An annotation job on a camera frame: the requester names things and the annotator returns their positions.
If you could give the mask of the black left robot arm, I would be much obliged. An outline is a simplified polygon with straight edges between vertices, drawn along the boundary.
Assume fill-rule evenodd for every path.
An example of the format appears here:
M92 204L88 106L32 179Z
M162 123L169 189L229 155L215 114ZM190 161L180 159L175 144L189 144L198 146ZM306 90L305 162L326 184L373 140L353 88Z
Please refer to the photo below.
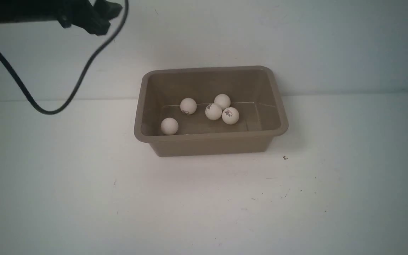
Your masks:
M0 24L58 21L63 28L76 26L89 34L107 34L110 21L123 6L107 0L0 0Z

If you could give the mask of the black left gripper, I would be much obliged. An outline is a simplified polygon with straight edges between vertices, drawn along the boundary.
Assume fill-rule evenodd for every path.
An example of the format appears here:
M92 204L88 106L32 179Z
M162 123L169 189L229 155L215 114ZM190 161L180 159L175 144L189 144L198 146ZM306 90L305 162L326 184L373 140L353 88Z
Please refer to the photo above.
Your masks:
M76 26L89 34L107 34L110 22L123 10L122 5L107 0L57 0L57 20L63 28Z

